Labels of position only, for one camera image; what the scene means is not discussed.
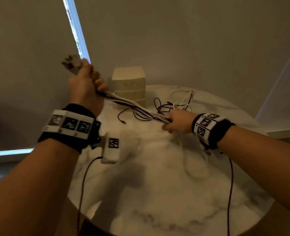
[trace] person's left arm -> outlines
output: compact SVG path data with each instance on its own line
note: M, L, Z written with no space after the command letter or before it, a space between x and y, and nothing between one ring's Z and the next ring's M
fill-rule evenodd
M71 103L96 117L103 100L95 90L108 87L83 60L78 75L69 79ZM79 152L46 139L0 181L0 235L54 235Z

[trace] person's right arm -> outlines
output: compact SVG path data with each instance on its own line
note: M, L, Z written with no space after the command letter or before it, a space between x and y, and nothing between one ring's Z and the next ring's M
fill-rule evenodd
M192 132L191 125L196 116L184 110L174 110L167 116L173 122L164 125L163 129ZM290 144L232 126L217 146L290 210Z

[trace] table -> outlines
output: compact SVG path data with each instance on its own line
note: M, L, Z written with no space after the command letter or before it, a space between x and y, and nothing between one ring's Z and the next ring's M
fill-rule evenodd
M173 99L179 102L188 94L183 91L191 90L192 112L215 112L238 126L265 134L245 111L196 89L149 85L147 108L155 110L155 97L163 104L177 91ZM82 213L116 235L227 235L228 157L211 150L208 156L193 134L169 134L161 130L161 123L139 121L132 112L120 115L124 125L117 119L118 113L114 103L106 102L100 121L101 132L120 132L122 159L115 165L103 165L99 160L92 164L84 185ZM87 148L79 157L68 193L77 208L84 172L100 154L99 148ZM230 235L238 235L267 213L273 199L241 168L233 167Z

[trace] marble table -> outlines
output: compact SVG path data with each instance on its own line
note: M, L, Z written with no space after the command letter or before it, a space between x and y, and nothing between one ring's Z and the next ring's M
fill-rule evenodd
M238 126L265 134L245 111L210 93L177 86L150 85L146 88L147 108L155 110L153 99L162 103L181 101L194 90L190 110L214 112ZM129 235L227 235L227 205L231 169L226 155L203 150L193 134L161 130L161 123L143 122L132 112L119 111L106 102L101 135L120 133L120 161L90 167L85 185L82 213L99 228L119 236ZM79 157L68 197L78 208L86 167L99 156L99 148L83 150ZM230 207L230 235L255 225L269 210L273 199L236 164Z

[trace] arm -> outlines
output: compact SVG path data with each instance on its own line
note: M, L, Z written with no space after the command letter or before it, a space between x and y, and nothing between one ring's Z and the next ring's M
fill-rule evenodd
M173 122L164 125L163 129L192 132L191 125L196 116L184 110L174 110L168 116ZM290 144L232 126L217 146L290 210Z
M79 74L69 80L71 102L98 116L106 91L99 73L83 61ZM54 235L79 152L46 139L0 181L0 235Z

